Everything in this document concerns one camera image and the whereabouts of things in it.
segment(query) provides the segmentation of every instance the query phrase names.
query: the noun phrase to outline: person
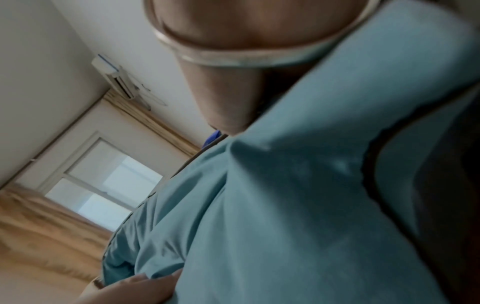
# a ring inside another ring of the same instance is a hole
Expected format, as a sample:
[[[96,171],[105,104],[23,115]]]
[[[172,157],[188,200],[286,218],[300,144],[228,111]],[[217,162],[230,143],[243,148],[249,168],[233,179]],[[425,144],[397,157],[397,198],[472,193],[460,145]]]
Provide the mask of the person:
[[[471,25],[415,0],[150,8],[230,136],[132,213],[105,251],[107,287],[77,303],[478,302],[475,254],[425,242],[442,239],[444,214],[412,200],[422,163],[479,98]],[[470,228],[451,235],[478,244]]]

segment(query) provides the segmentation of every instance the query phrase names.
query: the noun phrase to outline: window pane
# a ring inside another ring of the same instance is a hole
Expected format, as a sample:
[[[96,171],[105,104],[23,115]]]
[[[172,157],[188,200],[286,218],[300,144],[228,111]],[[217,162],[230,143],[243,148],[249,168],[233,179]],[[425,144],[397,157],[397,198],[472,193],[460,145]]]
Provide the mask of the window pane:
[[[162,179],[102,140],[68,174],[132,207],[145,200]]]
[[[128,209],[64,178],[46,194],[46,197],[110,231],[115,231],[130,214]]]

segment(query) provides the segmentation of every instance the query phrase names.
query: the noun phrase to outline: teal shirt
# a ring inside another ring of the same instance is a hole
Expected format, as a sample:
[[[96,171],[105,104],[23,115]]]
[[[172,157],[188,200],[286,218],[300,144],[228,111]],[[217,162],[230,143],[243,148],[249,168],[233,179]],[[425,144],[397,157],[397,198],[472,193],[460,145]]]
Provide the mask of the teal shirt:
[[[105,252],[105,283],[184,267],[171,303],[445,303],[369,196],[364,165],[382,130],[480,80],[479,54],[478,33],[450,13],[386,4],[246,132],[141,205]],[[406,125],[374,162],[378,194],[413,237],[413,176],[477,94]]]

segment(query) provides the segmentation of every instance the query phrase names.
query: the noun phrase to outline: white air conditioner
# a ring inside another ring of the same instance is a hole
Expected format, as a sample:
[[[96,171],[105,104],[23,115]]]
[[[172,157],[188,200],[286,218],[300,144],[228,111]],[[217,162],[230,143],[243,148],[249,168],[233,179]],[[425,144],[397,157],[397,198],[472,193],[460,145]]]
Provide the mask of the white air conditioner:
[[[128,73],[105,55],[95,56],[91,64],[123,98],[131,100],[139,95]]]

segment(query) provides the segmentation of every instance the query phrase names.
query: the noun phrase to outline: teal fabric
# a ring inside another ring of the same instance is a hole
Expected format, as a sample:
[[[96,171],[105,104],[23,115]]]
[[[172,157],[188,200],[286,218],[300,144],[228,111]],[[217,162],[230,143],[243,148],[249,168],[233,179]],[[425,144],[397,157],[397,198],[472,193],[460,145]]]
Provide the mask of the teal fabric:
[[[184,267],[171,303],[444,303],[412,245],[370,199],[372,139],[480,79],[480,37],[398,0],[349,35],[245,133],[201,155],[112,238],[111,284]],[[415,231],[414,172],[473,90],[386,147],[378,186]]]

